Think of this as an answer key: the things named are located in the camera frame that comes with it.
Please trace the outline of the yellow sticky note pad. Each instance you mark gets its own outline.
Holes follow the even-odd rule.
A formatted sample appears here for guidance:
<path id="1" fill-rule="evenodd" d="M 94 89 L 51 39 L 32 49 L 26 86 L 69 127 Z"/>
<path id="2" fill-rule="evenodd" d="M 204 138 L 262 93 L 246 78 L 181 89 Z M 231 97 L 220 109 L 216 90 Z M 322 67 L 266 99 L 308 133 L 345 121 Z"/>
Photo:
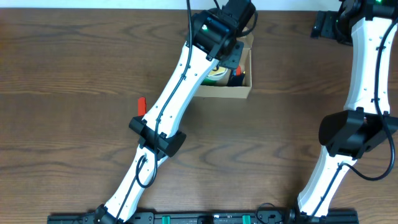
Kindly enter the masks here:
<path id="1" fill-rule="evenodd" d="M 213 70 L 208 74 L 208 76 L 209 76 L 209 77 L 218 76 L 218 75 L 223 76 L 227 71 L 228 71 L 227 68 L 224 68 L 224 67 L 216 67 L 215 69 L 213 69 Z"/>

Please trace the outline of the orange stapler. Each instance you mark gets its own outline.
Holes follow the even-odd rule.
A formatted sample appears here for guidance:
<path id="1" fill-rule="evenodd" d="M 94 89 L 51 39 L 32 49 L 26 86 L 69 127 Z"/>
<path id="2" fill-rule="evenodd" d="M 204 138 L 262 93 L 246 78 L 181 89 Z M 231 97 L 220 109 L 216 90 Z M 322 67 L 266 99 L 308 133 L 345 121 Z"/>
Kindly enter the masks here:
<path id="1" fill-rule="evenodd" d="M 241 74 L 241 67 L 238 66 L 236 69 L 236 76 L 240 76 L 240 74 Z"/>

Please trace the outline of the white masking tape roll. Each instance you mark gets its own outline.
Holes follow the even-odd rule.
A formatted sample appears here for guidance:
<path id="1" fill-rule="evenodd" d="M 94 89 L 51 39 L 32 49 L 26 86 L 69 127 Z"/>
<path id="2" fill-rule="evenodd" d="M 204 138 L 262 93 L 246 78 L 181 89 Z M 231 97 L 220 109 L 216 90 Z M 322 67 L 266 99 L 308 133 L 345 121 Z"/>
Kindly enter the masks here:
<path id="1" fill-rule="evenodd" d="M 209 76 L 208 79 L 212 80 L 212 81 L 215 81 L 215 82 L 218 82 L 218 81 L 222 80 L 226 75 L 228 75 L 229 72 L 230 72 L 230 69 L 226 69 L 222 73 L 217 73 L 217 74 L 214 74 L 212 76 Z"/>

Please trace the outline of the black correction tape dispenser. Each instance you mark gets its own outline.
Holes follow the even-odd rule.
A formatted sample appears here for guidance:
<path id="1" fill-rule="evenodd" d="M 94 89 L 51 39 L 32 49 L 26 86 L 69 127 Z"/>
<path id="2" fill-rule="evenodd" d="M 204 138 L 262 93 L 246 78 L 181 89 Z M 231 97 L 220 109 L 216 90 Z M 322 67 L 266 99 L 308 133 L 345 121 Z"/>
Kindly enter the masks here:
<path id="1" fill-rule="evenodd" d="M 228 86 L 228 87 L 242 86 L 244 77 L 245 77 L 245 73 L 238 74 L 237 71 L 233 70 L 230 73 L 230 76 L 228 78 L 228 82 L 227 82 L 226 86 Z"/>

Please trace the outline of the cardboard box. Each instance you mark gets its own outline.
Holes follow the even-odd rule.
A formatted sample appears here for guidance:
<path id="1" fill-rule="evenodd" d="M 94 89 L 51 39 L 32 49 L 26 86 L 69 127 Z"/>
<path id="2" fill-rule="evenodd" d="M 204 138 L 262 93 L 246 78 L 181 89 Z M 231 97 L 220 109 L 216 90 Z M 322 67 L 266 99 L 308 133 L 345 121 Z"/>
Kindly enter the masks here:
<path id="1" fill-rule="evenodd" d="M 243 52 L 239 61 L 241 67 L 241 73 L 245 73 L 242 86 L 228 87 L 226 86 L 230 73 L 226 75 L 222 80 L 216 82 L 215 86 L 201 85 L 195 96 L 205 98 L 247 98 L 252 89 L 252 43 L 254 37 L 252 34 L 248 34 L 238 39 L 244 42 Z"/>

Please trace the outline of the orange utility knife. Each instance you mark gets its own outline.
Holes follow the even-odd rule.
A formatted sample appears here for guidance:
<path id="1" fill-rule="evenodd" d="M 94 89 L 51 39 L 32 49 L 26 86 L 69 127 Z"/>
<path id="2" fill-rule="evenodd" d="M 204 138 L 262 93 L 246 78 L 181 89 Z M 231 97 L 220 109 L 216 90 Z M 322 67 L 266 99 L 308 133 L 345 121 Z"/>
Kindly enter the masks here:
<path id="1" fill-rule="evenodd" d="M 137 115 L 138 116 L 144 116 L 146 113 L 147 113 L 146 98 L 145 97 L 140 97 L 137 100 Z"/>

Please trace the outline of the green tape roll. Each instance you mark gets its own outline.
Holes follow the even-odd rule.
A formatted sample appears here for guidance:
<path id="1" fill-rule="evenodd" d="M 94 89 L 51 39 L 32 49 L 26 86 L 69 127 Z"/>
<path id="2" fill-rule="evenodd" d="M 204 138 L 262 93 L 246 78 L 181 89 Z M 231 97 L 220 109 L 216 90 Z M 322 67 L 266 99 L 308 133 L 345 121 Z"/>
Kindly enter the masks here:
<path id="1" fill-rule="evenodd" d="M 201 85 L 205 85 L 205 86 L 215 86 L 216 85 L 216 80 L 210 80 L 210 79 L 204 79 L 201 83 Z"/>

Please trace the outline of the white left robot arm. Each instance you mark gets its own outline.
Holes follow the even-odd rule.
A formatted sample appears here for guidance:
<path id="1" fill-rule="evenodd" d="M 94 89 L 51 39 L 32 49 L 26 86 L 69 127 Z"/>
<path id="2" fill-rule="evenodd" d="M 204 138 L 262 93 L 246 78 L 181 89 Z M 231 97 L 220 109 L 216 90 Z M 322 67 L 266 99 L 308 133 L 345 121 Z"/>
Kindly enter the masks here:
<path id="1" fill-rule="evenodd" d="M 134 117 L 129 127 L 139 135 L 131 167 L 114 195 L 94 214 L 94 223 L 125 223 L 136 212 L 159 166 L 175 155 L 186 139 L 179 131 L 182 116 L 205 77 L 218 65 L 236 68 L 241 53 L 237 40 L 247 19 L 221 9 L 188 16 L 188 34 L 178 64 L 155 105 Z"/>

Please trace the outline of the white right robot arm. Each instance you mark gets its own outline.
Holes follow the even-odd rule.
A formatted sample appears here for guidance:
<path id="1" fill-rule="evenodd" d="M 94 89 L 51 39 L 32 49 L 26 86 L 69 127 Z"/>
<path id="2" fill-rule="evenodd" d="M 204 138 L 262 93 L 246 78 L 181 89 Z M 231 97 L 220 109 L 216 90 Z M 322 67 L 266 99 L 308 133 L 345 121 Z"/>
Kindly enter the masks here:
<path id="1" fill-rule="evenodd" d="M 296 220 L 325 222 L 332 215 L 330 202 L 349 170 L 368 181 L 381 180 L 392 171 L 396 159 L 392 135 L 397 131 L 397 118 L 391 116 L 387 89 L 396 31 L 397 0 L 344 0 L 338 11 L 318 12 L 311 36 L 352 46 L 353 63 L 343 111 L 321 121 L 320 157 L 297 197 Z M 388 141 L 391 153 L 386 171 L 368 177 L 354 168 L 364 153 L 383 141 Z"/>

